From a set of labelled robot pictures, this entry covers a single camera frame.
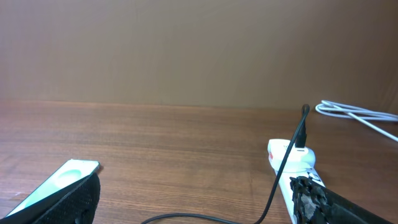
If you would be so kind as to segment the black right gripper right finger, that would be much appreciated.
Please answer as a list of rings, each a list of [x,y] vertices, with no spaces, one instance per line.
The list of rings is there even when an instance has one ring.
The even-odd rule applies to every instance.
[[[290,179],[293,218],[300,224],[392,224],[304,176]]]

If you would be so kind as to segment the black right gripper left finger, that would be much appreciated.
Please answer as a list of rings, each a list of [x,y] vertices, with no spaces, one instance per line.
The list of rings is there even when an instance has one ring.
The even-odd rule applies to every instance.
[[[100,200],[100,179],[90,174],[1,219],[1,224],[92,224]]]

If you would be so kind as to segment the blue screen smartphone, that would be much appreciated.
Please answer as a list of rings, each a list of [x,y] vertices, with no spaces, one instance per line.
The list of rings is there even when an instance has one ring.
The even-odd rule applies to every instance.
[[[40,184],[16,208],[6,216],[13,215],[26,207],[58,192],[68,185],[92,174],[100,168],[98,161],[70,159],[60,166],[49,178]]]

